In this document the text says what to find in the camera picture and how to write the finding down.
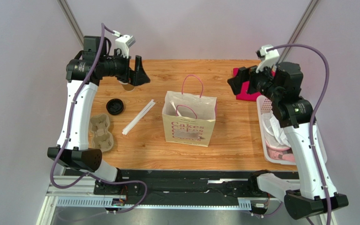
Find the beige Cakes paper bag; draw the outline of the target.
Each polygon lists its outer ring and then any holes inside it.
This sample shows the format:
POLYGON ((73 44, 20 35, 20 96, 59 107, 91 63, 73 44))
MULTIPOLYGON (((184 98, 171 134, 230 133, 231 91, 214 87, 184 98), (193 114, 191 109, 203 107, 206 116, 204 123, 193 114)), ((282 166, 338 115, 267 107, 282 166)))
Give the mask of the beige Cakes paper bag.
POLYGON ((180 92, 167 91, 162 109, 165 141, 207 147, 210 143, 217 114, 217 98, 203 95, 204 85, 196 75, 188 75, 180 92), (184 91, 185 82, 195 77, 201 84, 197 95, 184 91), (181 116, 176 116, 170 101, 173 101, 181 116))

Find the stack of black lids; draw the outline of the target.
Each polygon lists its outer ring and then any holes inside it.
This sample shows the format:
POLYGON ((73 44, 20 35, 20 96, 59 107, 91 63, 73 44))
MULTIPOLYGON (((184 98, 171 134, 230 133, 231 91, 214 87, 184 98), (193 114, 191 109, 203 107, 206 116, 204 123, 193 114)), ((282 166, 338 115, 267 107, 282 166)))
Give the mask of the stack of black lids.
POLYGON ((118 98, 113 98, 107 102, 106 109, 110 115, 119 115, 124 111, 124 103, 118 98))

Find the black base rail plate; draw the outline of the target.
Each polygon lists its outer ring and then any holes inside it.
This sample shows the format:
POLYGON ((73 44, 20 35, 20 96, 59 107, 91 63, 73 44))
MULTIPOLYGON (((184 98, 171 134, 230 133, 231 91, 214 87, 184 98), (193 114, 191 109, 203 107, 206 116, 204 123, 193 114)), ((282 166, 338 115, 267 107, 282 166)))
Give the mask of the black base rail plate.
POLYGON ((127 203, 138 202, 144 193, 144 205, 236 206, 238 198, 258 198, 263 202, 274 197, 253 191, 248 181, 251 171, 125 170, 122 180, 141 180, 147 186, 132 183, 108 185, 92 181, 93 194, 127 195, 127 203))

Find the cardboard cup carrier tray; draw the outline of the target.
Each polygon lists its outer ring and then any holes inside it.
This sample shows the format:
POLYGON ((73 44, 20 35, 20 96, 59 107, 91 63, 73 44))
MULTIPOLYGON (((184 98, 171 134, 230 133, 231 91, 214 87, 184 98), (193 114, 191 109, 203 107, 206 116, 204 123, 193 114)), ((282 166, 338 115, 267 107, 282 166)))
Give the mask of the cardboard cup carrier tray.
POLYGON ((90 118, 91 147, 108 152, 114 147, 114 138, 109 131, 110 118, 107 114, 99 114, 90 118))

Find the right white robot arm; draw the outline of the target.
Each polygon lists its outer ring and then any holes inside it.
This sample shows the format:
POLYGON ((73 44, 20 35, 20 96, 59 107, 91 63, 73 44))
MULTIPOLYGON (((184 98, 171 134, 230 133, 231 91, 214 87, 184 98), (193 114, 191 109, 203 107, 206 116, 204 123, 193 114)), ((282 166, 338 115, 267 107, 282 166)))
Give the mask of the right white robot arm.
POLYGON ((240 67, 228 79, 235 95, 248 83, 249 94, 260 93, 271 101, 272 113, 291 146, 300 183, 293 185, 267 170, 250 176, 255 194, 268 193, 285 205, 295 220, 331 213, 349 204, 346 195, 332 184, 319 145, 316 120, 311 103, 300 96, 303 73, 296 63, 282 62, 276 71, 270 67, 240 67))

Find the white and pink clothes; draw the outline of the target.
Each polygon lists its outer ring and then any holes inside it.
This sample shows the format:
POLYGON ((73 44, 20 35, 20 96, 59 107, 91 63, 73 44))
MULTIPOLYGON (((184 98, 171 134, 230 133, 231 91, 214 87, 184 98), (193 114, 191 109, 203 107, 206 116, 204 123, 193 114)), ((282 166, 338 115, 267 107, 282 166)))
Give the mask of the white and pink clothes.
POLYGON ((291 145, 273 113, 263 113, 261 119, 269 158, 295 163, 291 145))

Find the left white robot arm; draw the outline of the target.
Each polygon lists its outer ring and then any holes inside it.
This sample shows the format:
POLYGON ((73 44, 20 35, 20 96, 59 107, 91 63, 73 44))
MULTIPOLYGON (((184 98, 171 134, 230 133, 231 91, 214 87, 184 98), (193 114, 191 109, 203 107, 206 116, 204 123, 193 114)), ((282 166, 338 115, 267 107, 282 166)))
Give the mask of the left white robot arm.
POLYGON ((55 165, 82 171, 106 181, 117 181, 118 168, 102 159, 102 151, 90 149, 88 141, 91 108, 100 80, 116 77, 123 84, 140 86, 150 82, 143 69, 142 58, 135 57, 130 67, 129 48, 135 38, 124 35, 115 40, 113 55, 111 42, 105 37, 85 36, 83 50, 66 67, 67 108, 62 132, 55 147, 47 156, 55 165))

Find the white plastic laundry basket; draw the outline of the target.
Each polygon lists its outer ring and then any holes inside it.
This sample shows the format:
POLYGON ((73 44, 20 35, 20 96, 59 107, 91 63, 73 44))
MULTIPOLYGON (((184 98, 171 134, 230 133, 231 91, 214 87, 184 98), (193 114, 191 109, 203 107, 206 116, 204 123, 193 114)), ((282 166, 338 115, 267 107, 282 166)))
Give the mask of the white plastic laundry basket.
POLYGON ((310 121, 281 128, 272 111, 271 101, 264 96, 257 98, 258 120, 263 142, 263 154, 267 161, 281 165, 296 165, 301 159, 304 165, 315 165, 310 145, 310 121))

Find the folded red t-shirt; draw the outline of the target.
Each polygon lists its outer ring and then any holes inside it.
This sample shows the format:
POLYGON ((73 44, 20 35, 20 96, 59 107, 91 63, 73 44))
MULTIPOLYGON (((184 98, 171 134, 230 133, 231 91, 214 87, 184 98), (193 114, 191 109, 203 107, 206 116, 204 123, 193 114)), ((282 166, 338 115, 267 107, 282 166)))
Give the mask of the folded red t-shirt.
POLYGON ((256 70, 257 66, 237 68, 233 77, 227 80, 238 100, 256 101, 273 84, 274 75, 270 67, 256 70))

